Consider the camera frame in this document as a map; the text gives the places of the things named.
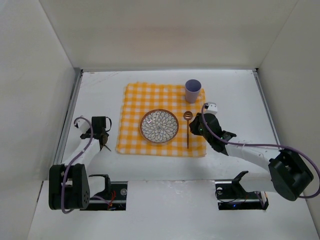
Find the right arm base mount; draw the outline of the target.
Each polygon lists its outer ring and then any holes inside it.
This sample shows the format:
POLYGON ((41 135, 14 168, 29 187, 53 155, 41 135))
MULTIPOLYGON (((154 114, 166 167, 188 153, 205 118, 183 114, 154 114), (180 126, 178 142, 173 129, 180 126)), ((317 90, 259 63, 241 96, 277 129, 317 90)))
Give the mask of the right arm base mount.
POLYGON ((269 200, 264 191, 247 192, 241 185, 240 181, 248 173, 248 171, 242 171, 233 179, 214 181, 214 194, 220 211, 267 210, 269 200))

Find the yellow checkered cloth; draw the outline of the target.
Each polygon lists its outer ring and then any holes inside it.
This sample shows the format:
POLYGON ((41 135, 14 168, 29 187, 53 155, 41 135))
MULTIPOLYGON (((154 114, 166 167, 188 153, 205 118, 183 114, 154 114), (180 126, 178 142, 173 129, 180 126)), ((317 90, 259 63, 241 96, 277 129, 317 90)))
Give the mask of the yellow checkered cloth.
POLYGON ((129 83, 125 87, 116 145, 120 154, 203 157, 206 141, 187 130, 184 113, 195 116, 206 102, 203 89, 195 103, 186 101, 183 85, 129 83))

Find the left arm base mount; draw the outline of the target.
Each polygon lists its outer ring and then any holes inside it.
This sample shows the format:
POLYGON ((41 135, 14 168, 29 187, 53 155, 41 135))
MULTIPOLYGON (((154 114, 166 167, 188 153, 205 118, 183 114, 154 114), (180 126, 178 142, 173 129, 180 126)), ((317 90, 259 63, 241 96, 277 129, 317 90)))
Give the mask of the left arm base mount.
POLYGON ((127 208, 128 182, 111 181, 107 174, 88 177, 90 198, 82 211, 125 211, 127 208))

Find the copper spoon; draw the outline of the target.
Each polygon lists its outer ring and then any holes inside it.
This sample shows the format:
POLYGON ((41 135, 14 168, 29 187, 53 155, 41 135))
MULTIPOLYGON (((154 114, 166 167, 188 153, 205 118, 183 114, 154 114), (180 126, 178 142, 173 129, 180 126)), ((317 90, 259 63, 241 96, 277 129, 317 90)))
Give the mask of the copper spoon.
POLYGON ((189 121, 193 119, 193 113, 191 111, 186 111, 183 114, 184 120, 186 120, 187 127, 186 127, 186 142, 187 142, 187 148, 189 148, 189 121))

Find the lilac cup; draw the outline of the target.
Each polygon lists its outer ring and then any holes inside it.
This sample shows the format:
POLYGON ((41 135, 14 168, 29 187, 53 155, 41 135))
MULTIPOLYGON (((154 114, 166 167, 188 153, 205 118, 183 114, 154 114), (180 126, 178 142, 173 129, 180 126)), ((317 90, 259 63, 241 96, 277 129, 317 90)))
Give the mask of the lilac cup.
POLYGON ((190 79, 185 83, 185 100, 193 104, 196 102, 202 89, 202 84, 196 79, 190 79))

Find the floral patterned plate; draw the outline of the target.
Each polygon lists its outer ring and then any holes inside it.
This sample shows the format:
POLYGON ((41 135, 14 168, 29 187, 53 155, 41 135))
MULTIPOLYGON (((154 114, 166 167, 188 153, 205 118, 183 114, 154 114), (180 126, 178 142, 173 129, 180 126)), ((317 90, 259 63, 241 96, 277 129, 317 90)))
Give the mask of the floral patterned plate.
POLYGON ((153 109, 141 118, 139 131, 146 141, 162 145, 176 137, 179 131, 179 121, 169 110, 153 109))

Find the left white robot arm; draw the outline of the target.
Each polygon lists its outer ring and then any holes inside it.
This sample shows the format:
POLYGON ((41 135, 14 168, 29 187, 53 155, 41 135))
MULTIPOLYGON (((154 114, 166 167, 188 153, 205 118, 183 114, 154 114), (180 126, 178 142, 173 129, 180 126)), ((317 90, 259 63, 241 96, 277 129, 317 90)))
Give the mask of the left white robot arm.
POLYGON ((85 210, 90 200, 101 200, 111 206, 116 194, 111 191, 107 174, 89 174, 87 168, 95 156, 106 147, 112 120, 106 116, 93 116, 91 120, 77 117, 73 124, 81 130, 80 144, 75 152, 61 164, 49 169, 48 205, 51 210, 68 214, 85 210))

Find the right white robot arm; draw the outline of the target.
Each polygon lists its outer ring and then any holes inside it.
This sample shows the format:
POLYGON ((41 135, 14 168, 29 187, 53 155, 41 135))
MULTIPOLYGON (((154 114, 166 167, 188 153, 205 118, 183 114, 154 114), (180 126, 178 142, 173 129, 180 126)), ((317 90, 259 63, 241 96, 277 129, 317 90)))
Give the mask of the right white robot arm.
POLYGON ((189 131, 193 135, 202 136, 216 152, 243 159, 265 169, 268 172, 267 179, 272 183, 269 191, 278 193, 288 201, 310 199, 320 194, 317 191, 310 196, 301 195, 314 180, 314 175, 301 158, 303 154, 292 147, 230 142, 237 135, 222 130, 212 113, 197 113, 189 124, 189 131))

